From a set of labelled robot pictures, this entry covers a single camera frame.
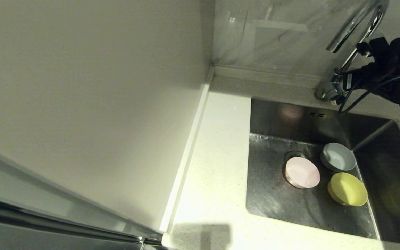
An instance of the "countertop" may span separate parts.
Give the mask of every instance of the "countertop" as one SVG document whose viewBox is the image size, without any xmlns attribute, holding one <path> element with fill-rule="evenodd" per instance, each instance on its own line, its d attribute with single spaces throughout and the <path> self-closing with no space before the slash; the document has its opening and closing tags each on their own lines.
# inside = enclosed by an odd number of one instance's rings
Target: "countertop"
<svg viewBox="0 0 400 250">
<path fill-rule="evenodd" d="M 400 250 L 400 244 L 325 231 L 246 210 L 251 97 L 326 109 L 313 89 L 216 76 L 203 113 L 172 232 L 163 245 L 178 250 Z M 400 109 L 371 96 L 352 112 L 387 117 Z"/>
</svg>

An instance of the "faucet spout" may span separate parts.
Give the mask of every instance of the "faucet spout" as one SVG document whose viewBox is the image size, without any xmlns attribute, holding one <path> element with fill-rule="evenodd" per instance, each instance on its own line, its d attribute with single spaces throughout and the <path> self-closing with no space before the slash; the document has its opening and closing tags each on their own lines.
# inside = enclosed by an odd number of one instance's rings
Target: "faucet spout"
<svg viewBox="0 0 400 250">
<path fill-rule="evenodd" d="M 385 12 L 389 6 L 389 0 L 366 0 L 363 2 L 354 13 L 347 19 L 347 21 L 340 28 L 339 32 L 335 35 L 332 41 L 328 44 L 327 50 L 336 53 L 340 47 L 345 43 L 347 38 L 353 33 L 357 25 L 365 19 L 365 17 L 374 11 L 370 22 L 362 32 L 359 40 L 356 44 L 362 43 L 365 38 L 373 35 L 373 32 L 377 29 L 381 23 Z M 340 72 L 346 71 L 351 63 L 357 56 L 356 45 L 348 54 L 343 64 L 335 71 L 335 74 L 331 77 L 330 81 L 324 83 L 315 93 L 315 97 L 320 101 L 329 101 L 332 105 L 337 105 L 338 100 L 343 96 L 341 88 L 339 87 L 340 81 L 342 80 Z"/>
</svg>

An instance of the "black cable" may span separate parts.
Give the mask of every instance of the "black cable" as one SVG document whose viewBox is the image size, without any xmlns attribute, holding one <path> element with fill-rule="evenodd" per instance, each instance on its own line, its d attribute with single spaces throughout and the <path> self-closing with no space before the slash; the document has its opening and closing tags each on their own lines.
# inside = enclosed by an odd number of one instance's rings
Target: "black cable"
<svg viewBox="0 0 400 250">
<path fill-rule="evenodd" d="M 354 108 L 354 106 L 356 106 L 360 101 L 362 101 L 362 99 L 364 99 L 369 93 L 374 92 L 374 91 L 378 90 L 379 88 L 381 88 L 382 86 L 384 86 L 385 84 L 388 84 L 388 83 L 390 83 L 390 82 L 392 82 L 392 81 L 395 81 L 395 80 L 398 80 L 398 79 L 400 79 L 400 76 L 395 77 L 395 78 L 392 78 L 392 79 L 389 79 L 389 80 L 387 80 L 387 81 L 385 81 L 385 82 L 381 82 L 381 83 L 378 84 L 375 88 L 373 88 L 373 89 L 371 89 L 371 90 L 367 90 L 363 95 L 361 95 L 359 98 L 357 98 L 357 100 L 354 101 L 354 102 L 351 104 L 351 106 L 349 106 L 346 110 L 342 111 L 343 106 L 345 106 L 345 104 L 346 104 L 346 102 L 347 102 L 347 100 L 348 100 L 348 97 L 351 95 L 351 92 L 353 92 L 353 90 L 354 90 L 354 87 L 356 87 L 357 84 L 359 84 L 360 81 L 358 81 L 358 82 L 351 88 L 351 90 L 350 90 L 350 92 L 348 92 L 348 94 L 347 94 L 345 100 L 344 100 L 343 103 L 340 105 L 339 114 L 340 114 L 340 115 L 344 115 L 344 114 L 348 113 L 352 108 Z"/>
</svg>

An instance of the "marble backsplash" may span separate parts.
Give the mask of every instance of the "marble backsplash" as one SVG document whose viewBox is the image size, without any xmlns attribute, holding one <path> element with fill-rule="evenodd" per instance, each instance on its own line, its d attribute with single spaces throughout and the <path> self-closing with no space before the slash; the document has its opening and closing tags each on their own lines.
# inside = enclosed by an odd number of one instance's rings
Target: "marble backsplash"
<svg viewBox="0 0 400 250">
<path fill-rule="evenodd" d="M 370 17 L 336 54 L 325 48 L 363 0 L 216 0 L 216 65 L 329 76 L 339 67 Z M 376 34 L 388 41 L 400 36 L 400 1 L 393 3 Z M 352 67 L 371 59 L 358 57 Z"/>
</svg>

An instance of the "sink basin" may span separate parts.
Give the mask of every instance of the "sink basin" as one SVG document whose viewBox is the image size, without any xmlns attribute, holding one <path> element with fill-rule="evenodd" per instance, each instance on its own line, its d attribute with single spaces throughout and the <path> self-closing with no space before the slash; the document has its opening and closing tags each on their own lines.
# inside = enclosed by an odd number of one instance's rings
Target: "sink basin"
<svg viewBox="0 0 400 250">
<path fill-rule="evenodd" d="M 337 142 L 353 150 L 348 173 L 368 190 L 360 207 L 342 206 L 327 191 L 335 172 L 319 155 Z M 299 151 L 317 166 L 320 183 L 298 189 L 284 178 L 285 155 Z M 253 99 L 246 208 L 255 215 L 400 243 L 400 130 L 393 120 Z"/>
</svg>

